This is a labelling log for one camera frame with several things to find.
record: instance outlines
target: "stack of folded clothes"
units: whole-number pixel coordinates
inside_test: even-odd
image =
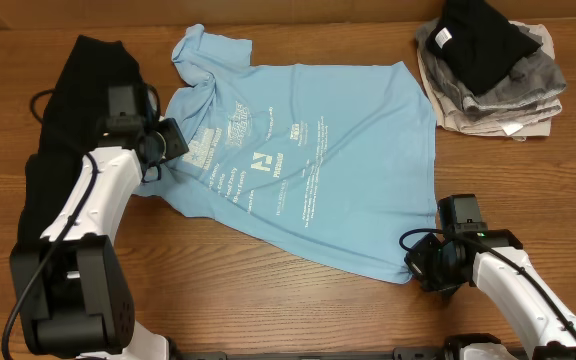
[[[446,0],[415,37],[437,125],[518,140],[550,134],[566,81],[543,25],[509,22],[483,0]]]

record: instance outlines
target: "white tag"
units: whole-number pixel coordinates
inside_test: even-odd
[[[510,136],[517,131],[521,130],[524,126],[514,120],[497,120],[497,124],[501,126],[501,129]]]
[[[441,29],[441,31],[437,33],[437,36],[435,36],[435,41],[440,49],[443,49],[446,41],[450,39],[452,39],[452,35],[450,35],[450,31],[448,31],[447,28]]]

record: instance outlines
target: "wooden surface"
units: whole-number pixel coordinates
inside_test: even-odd
[[[429,20],[445,0],[0,0],[0,29]],[[576,17],[571,0],[488,0],[508,18]]]
[[[576,313],[576,20],[550,30],[569,88],[552,135],[524,143],[437,130],[437,198],[476,193],[491,228],[523,241],[544,280]],[[418,23],[208,27],[254,41],[254,64],[392,64],[418,77]],[[163,104],[182,82],[170,53],[181,27],[85,30],[121,39]],[[14,303],[8,255],[24,202],[24,164],[39,126],[28,112],[54,86],[77,30],[0,32],[0,336]],[[418,284],[392,285],[299,259],[208,219],[187,219],[157,198],[133,197],[116,251],[138,320],[186,351],[229,353],[389,350],[490,332],[518,345],[476,289],[448,304]],[[19,327],[12,349],[24,352]]]

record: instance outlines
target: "t-shirt sleeve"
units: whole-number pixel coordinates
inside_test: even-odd
[[[172,51],[172,61],[184,81],[189,85],[201,82],[201,70],[210,71],[213,65],[227,67],[250,66],[252,41],[229,39],[221,35],[207,34],[204,26],[197,24],[186,30],[186,36]]]

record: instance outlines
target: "gray folded shirt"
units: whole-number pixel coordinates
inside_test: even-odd
[[[428,80],[466,114],[518,109],[556,96],[566,89],[566,80],[559,66],[542,50],[537,50],[519,60],[495,87],[475,96],[455,77],[445,61],[426,49],[425,41],[436,26],[437,19],[419,27],[415,34],[421,58],[430,75]],[[518,27],[528,33],[528,28]]]

